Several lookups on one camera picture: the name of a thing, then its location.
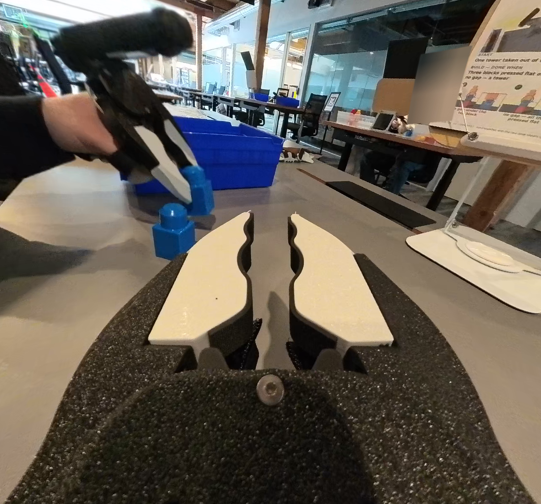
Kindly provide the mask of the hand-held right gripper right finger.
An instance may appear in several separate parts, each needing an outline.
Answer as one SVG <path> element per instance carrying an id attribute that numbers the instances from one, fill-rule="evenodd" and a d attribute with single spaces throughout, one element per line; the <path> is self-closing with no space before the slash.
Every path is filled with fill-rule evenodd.
<path id="1" fill-rule="evenodd" d="M 360 255 L 298 213 L 288 217 L 288 243 L 294 273 L 288 290 L 292 356 L 316 361 L 331 350 L 343 359 L 353 347 L 393 345 Z"/>

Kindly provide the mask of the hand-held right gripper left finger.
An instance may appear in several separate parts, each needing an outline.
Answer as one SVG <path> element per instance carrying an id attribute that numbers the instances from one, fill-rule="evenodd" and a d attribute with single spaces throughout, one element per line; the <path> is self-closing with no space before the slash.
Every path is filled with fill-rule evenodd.
<path id="1" fill-rule="evenodd" d="M 219 350 L 227 364 L 255 358 L 252 283 L 254 214 L 245 211 L 191 248 L 148 335 L 154 346 Z"/>

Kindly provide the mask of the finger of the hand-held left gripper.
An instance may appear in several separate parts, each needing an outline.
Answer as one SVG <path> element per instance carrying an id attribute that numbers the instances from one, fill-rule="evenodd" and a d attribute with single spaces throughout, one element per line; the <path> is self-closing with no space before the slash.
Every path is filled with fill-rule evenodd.
<path id="1" fill-rule="evenodd" d="M 150 170 L 153 178 L 158 180 L 172 195 L 184 204 L 192 204 L 192 192 L 189 183 L 180 173 L 179 167 L 169 157 L 159 137 L 143 126 L 136 126 L 135 131 L 147 145 L 158 165 Z"/>
<path id="2" fill-rule="evenodd" d="M 176 167 L 199 166 L 192 149 L 174 119 L 163 120 L 162 145 L 166 156 Z"/>

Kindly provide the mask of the blue mega block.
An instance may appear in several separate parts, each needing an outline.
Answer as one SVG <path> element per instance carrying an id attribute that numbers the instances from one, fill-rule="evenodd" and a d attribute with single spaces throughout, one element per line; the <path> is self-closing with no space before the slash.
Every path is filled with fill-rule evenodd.
<path id="1" fill-rule="evenodd" d="M 173 260 L 187 253 L 196 244 L 195 224 L 185 207 L 167 203 L 159 210 L 159 222 L 152 227 L 155 256 Z"/>
<path id="2" fill-rule="evenodd" d="M 214 194 L 211 181 L 206 177 L 200 166 L 186 166 L 180 169 L 189 184 L 192 203 L 186 204 L 189 217 L 204 217 L 212 214 L 214 210 Z"/>

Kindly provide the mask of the blue plastic bin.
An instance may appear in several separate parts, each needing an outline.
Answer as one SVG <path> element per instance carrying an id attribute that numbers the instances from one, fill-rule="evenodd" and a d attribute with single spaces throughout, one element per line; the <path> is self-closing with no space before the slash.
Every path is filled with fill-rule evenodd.
<path id="1" fill-rule="evenodd" d="M 229 118 L 173 116 L 213 190 L 272 185 L 283 139 Z"/>

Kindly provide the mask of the person's left forearm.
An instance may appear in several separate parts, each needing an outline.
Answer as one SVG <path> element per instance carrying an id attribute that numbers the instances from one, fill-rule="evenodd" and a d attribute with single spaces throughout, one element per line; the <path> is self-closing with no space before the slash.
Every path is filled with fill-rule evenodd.
<path id="1" fill-rule="evenodd" d="M 24 94 L 15 69 L 1 56 L 1 199 L 23 179 L 75 159 L 53 141 L 42 102 Z"/>

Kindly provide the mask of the person's left hand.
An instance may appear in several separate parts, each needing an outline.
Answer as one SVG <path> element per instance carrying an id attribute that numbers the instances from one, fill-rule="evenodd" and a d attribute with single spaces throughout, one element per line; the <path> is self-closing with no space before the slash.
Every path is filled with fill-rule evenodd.
<path id="1" fill-rule="evenodd" d="M 118 151 L 88 93 L 44 98 L 41 109 L 49 134 L 61 149 L 98 157 Z"/>

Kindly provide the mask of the black table mat strip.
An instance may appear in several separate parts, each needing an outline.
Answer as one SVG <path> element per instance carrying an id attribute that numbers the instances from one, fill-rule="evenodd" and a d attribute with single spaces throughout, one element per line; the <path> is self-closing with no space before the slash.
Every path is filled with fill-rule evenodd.
<path id="1" fill-rule="evenodd" d="M 430 217 L 350 181 L 330 181 L 325 185 L 409 230 L 436 224 Z"/>

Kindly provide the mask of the black office chair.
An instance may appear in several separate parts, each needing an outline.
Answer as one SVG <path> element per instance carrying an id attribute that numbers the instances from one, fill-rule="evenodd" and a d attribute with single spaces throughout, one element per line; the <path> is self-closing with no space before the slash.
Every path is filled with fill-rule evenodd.
<path id="1" fill-rule="evenodd" d="M 289 122 L 287 125 L 293 140 L 299 141 L 302 137 L 317 135 L 320 116 L 326 101 L 327 95 L 310 94 L 301 115 L 301 121 L 299 123 Z"/>

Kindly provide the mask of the wooden column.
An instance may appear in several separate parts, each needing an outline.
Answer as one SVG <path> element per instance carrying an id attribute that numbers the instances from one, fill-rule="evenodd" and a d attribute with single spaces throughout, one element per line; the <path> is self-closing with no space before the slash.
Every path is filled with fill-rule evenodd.
<path id="1" fill-rule="evenodd" d="M 260 89 L 262 84 L 271 5 L 272 0 L 259 0 L 254 44 L 255 89 Z"/>

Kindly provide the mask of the wooden desk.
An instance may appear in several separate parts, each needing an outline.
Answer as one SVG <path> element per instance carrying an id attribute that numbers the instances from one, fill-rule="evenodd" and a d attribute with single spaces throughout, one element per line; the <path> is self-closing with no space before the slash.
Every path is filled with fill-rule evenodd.
<path id="1" fill-rule="evenodd" d="M 435 140 L 433 142 L 420 141 L 388 131 L 354 127 L 333 121 L 324 121 L 322 125 L 333 129 L 331 142 L 338 140 L 345 144 L 338 165 L 338 169 L 341 171 L 346 170 L 351 151 L 355 145 L 387 155 L 397 155 L 403 149 L 409 148 L 426 153 L 437 153 L 441 157 L 450 159 L 450 165 L 436 184 L 436 188 L 426 205 L 427 209 L 433 211 L 436 211 L 441 203 L 459 165 L 462 163 L 475 163 L 482 159 L 481 156 L 473 155 L 469 151 L 462 152 L 458 148 L 444 146 Z"/>

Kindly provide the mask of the brown cardboard sheet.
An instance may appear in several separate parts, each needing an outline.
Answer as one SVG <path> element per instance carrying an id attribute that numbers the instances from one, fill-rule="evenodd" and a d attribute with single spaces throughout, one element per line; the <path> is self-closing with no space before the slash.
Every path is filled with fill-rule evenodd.
<path id="1" fill-rule="evenodd" d="M 394 112 L 407 116 L 415 86 L 415 79 L 382 78 L 375 87 L 371 111 Z"/>

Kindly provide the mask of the paper instruction sheet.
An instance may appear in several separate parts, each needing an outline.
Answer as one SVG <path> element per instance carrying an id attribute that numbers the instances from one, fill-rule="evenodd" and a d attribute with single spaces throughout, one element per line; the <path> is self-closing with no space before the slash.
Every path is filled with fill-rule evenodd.
<path id="1" fill-rule="evenodd" d="M 472 48 L 453 128 L 540 139 L 540 0 L 500 0 Z"/>

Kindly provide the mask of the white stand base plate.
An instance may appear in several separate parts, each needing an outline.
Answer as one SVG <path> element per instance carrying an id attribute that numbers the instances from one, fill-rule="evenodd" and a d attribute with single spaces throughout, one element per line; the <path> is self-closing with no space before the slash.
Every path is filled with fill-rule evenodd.
<path id="1" fill-rule="evenodd" d="M 406 244 L 505 305 L 540 314 L 540 257 L 462 225 L 415 234 Z"/>

